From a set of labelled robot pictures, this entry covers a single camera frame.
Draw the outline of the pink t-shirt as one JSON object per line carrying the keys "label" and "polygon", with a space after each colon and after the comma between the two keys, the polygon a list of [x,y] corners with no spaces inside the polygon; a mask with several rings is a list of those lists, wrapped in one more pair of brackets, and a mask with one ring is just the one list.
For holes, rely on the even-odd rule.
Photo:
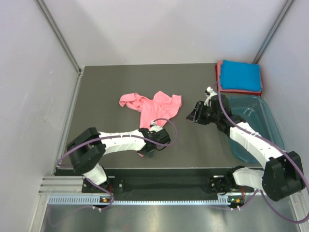
{"label": "pink t-shirt", "polygon": [[150,128],[152,121],[158,119],[157,124],[164,126],[164,119],[175,117],[182,106],[180,95],[169,96],[162,91],[155,93],[153,99],[149,99],[138,93],[124,94],[119,100],[120,106],[140,112],[140,128]]}

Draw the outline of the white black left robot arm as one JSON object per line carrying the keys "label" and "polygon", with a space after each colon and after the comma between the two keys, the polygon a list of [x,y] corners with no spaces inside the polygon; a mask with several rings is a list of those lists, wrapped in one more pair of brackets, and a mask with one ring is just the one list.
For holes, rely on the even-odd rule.
{"label": "white black left robot arm", "polygon": [[72,151],[69,158],[74,172],[88,178],[94,188],[103,192],[110,184],[104,168],[99,165],[104,155],[132,150],[151,156],[157,144],[163,146],[170,142],[168,132],[160,126],[124,133],[104,133],[88,128],[67,145],[67,151]]}

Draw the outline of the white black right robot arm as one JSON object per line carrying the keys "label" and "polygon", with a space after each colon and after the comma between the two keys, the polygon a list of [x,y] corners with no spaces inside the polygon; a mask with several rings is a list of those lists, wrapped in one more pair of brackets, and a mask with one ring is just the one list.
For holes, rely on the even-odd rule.
{"label": "white black right robot arm", "polygon": [[210,95],[205,101],[198,101],[187,119],[200,125],[214,123],[262,166],[262,170],[233,168],[225,179],[230,191],[248,186],[262,190],[277,202],[306,187],[300,156],[266,141],[243,117],[233,114],[225,95]]}

